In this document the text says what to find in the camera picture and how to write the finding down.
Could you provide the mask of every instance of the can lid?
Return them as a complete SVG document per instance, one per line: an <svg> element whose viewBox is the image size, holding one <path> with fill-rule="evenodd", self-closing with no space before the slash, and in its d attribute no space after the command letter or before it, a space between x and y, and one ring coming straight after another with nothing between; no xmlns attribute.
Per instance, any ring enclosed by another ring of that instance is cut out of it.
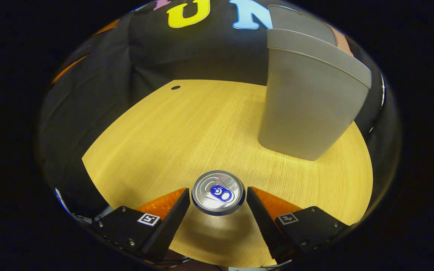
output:
<svg viewBox="0 0 434 271"><path fill-rule="evenodd" d="M192 189L192 197L205 213L229 214L243 202L244 187L233 174L214 170L200 176Z"/></svg>

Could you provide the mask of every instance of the table surface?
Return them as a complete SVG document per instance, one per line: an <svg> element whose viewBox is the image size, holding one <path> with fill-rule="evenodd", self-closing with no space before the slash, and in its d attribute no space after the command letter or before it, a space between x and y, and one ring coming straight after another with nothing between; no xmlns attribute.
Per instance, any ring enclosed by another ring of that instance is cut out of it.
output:
<svg viewBox="0 0 434 271"><path fill-rule="evenodd" d="M110 125L83 163L112 208L136 208L191 189L205 172L225 170L245 187L302 208L318 206L348 225L358 222L373 181L356 124L317 161L265 149L257 139L265 93L265 86L241 82L174 80ZM247 202L227 216L206 215L191 202L170 249L221 266L275 264Z"/></svg>

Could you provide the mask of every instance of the gray container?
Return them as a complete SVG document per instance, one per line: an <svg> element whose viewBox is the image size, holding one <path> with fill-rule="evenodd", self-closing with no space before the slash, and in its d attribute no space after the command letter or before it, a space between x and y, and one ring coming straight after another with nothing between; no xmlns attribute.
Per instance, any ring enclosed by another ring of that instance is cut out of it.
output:
<svg viewBox="0 0 434 271"><path fill-rule="evenodd" d="M371 85L359 60L318 38L267 31L269 71L258 140L262 146L314 161L351 125Z"/></svg>
<svg viewBox="0 0 434 271"><path fill-rule="evenodd" d="M279 5L270 5L269 14L274 29L296 31L331 43L334 46L338 44L332 29L324 22L308 14Z"/></svg>

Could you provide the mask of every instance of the orange fabric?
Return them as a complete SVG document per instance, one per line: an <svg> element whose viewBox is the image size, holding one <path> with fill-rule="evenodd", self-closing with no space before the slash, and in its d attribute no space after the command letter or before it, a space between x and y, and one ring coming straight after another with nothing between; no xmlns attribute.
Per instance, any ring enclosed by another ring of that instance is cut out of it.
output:
<svg viewBox="0 0 434 271"><path fill-rule="evenodd" d="M353 52L351 52L351 49L349 49L349 44L348 41L346 41L345 36L341 32L334 29L332 26L328 24L327 26L329 26L329 28L333 31L334 36L336 37L336 43L338 44L338 48L340 48L341 50L345 51L346 53L352 56L355 56L353 55Z"/></svg>
<svg viewBox="0 0 434 271"><path fill-rule="evenodd" d="M83 58L87 57L88 55L85 55L84 57L81 57L80 59L78 59L77 61L71 63L68 67L66 67L64 70L62 70L56 77L55 79L53 79L53 82L51 82L51 84L54 84L56 81L58 81L58 79L60 79L60 77L65 74L65 72L67 72L69 69L71 69L71 67L73 67L75 64L77 64L78 62L80 62Z"/></svg>
<svg viewBox="0 0 434 271"><path fill-rule="evenodd" d="M280 215L302 210L301 207L295 206L290 202L286 202L284 199L274 196L268 192L257 189L253 186L251 186L251 188L254 190L262 205L264 205L264 208L272 220L275 220Z"/></svg>
<svg viewBox="0 0 434 271"><path fill-rule="evenodd" d="M146 204L135 208L135 210L155 216L160 216L160 219L164 220L172 207L174 207L177 200L179 200L185 189L186 188L183 187L179 190L175 190L174 192L164 195L158 199L147 202Z"/></svg>
<svg viewBox="0 0 434 271"><path fill-rule="evenodd" d="M111 24L105 26L104 28L100 29L100 31L98 31L95 34L93 34L93 36L96 36L96 35L98 35L100 33L105 32L105 31L114 29L115 27L117 27L117 24L118 24L119 21L120 21L120 19L117 19L117 20L113 21Z"/></svg>

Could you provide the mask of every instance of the pull tab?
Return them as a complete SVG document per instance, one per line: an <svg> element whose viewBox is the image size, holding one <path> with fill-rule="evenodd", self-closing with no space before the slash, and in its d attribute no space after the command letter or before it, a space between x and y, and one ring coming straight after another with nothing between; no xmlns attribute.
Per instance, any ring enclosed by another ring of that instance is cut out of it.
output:
<svg viewBox="0 0 434 271"><path fill-rule="evenodd" d="M210 194L223 202L227 202L232 197L232 192L220 185L214 185L210 189Z"/></svg>

